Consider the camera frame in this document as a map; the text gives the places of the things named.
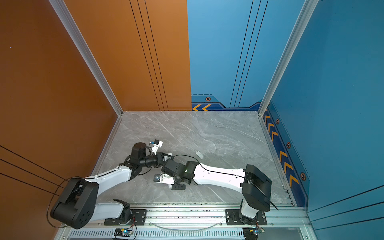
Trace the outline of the white battery cover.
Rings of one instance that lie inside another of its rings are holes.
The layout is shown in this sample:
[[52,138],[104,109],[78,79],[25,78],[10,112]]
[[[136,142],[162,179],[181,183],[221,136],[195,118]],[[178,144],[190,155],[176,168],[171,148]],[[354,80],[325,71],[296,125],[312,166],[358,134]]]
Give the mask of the white battery cover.
[[200,158],[200,159],[203,159],[204,156],[199,152],[199,151],[196,151],[196,155]]

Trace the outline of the white remote control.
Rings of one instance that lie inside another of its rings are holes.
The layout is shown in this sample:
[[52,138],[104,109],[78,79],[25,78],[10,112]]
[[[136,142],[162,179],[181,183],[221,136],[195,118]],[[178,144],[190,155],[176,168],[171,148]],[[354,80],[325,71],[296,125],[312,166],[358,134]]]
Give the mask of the white remote control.
[[173,160],[174,156],[172,155],[172,153],[169,153],[169,154],[163,153],[163,159],[164,159],[164,162],[166,162],[168,160]]

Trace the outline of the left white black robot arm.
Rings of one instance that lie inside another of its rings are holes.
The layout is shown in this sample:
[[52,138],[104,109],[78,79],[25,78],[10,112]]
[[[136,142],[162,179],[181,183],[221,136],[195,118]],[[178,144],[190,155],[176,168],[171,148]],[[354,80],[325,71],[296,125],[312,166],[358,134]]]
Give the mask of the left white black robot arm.
[[68,179],[47,218],[77,230],[88,222],[97,220],[112,220],[119,225],[129,223],[132,220],[129,203],[118,199],[111,203],[98,203],[98,197],[105,191],[141,175],[144,167],[160,168],[173,159],[170,154],[158,152],[161,145],[159,141],[153,142],[152,147],[145,143],[136,143],[131,154],[116,168],[95,176]]

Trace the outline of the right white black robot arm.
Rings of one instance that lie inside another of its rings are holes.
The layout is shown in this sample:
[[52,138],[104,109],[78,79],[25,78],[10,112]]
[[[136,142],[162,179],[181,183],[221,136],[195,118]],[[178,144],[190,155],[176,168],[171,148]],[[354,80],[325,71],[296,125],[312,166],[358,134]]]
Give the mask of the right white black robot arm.
[[272,180],[254,165],[244,169],[223,169],[200,163],[197,159],[186,164],[175,157],[166,157],[162,173],[154,176],[154,182],[168,184],[172,190],[184,190],[186,185],[212,185],[241,193],[240,208],[227,210],[228,225],[265,226],[266,212],[276,205],[271,201]]

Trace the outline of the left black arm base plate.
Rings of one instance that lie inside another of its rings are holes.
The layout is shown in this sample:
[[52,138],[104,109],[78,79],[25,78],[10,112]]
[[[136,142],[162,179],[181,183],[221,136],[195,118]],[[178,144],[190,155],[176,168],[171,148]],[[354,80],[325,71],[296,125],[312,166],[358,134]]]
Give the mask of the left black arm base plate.
[[123,211],[116,219],[106,219],[105,226],[143,226],[147,217],[146,209],[130,209]]

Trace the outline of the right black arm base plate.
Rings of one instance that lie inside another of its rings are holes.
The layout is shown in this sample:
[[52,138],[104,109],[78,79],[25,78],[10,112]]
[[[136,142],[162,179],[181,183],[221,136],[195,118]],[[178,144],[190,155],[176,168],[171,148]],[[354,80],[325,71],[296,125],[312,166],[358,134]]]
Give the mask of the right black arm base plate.
[[226,223],[229,226],[234,225],[250,225],[250,226],[266,226],[267,218],[265,212],[257,211],[254,218],[246,217],[241,214],[240,209],[226,209]]

